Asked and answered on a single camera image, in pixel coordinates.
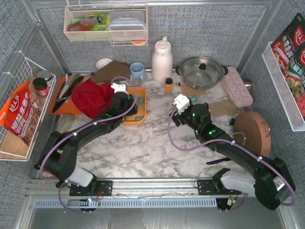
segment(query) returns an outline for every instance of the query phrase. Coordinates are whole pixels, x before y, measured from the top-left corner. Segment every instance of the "round wooden board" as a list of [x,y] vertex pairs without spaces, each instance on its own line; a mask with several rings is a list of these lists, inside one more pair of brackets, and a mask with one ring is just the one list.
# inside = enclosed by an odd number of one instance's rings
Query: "round wooden board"
[[[242,112],[235,119],[234,133],[243,132],[246,141],[244,146],[252,152],[269,156],[271,151],[271,136],[269,126],[264,118],[255,111]],[[244,136],[235,134],[234,140],[242,145]]]

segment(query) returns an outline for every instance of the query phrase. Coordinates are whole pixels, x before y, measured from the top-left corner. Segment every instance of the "pink ice cube tray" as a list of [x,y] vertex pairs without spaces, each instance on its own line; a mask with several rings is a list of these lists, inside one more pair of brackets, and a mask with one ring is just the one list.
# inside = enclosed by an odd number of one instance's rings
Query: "pink ice cube tray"
[[228,67],[228,71],[229,73],[224,75],[221,80],[224,91],[236,107],[250,106],[253,103],[253,98],[244,85],[236,68]]

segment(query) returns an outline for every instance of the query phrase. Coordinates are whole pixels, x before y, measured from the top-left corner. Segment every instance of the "small yellow bottle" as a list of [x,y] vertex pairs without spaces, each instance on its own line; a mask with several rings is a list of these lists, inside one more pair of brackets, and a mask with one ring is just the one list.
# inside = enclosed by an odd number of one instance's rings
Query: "small yellow bottle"
[[166,94],[173,93],[173,80],[172,80],[172,78],[167,78],[165,80],[165,93]]

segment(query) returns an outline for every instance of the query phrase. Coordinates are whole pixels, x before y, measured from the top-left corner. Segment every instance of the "white bowl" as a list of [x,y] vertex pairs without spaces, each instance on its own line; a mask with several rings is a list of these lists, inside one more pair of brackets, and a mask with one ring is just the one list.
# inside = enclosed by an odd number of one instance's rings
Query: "white bowl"
[[110,62],[112,62],[112,59],[109,59],[109,58],[100,59],[99,61],[97,61],[95,66],[97,69],[101,69],[101,68],[105,67],[107,64],[109,64]]

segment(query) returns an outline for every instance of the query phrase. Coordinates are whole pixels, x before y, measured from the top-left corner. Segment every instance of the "orange plate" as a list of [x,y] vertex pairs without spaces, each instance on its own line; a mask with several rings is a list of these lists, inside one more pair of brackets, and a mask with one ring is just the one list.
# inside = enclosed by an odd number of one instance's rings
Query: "orange plate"
[[[129,118],[126,118],[126,120],[123,122],[123,125],[142,125],[145,121],[146,118],[146,92],[143,88],[141,87],[136,87],[137,93],[138,93],[138,98],[137,98],[137,105],[138,105],[138,113],[129,116]],[[127,91],[129,94],[135,95],[134,93],[134,88],[133,87],[128,87]],[[144,103],[140,105],[139,98],[144,97]],[[136,117],[143,117],[142,120],[136,121]]]

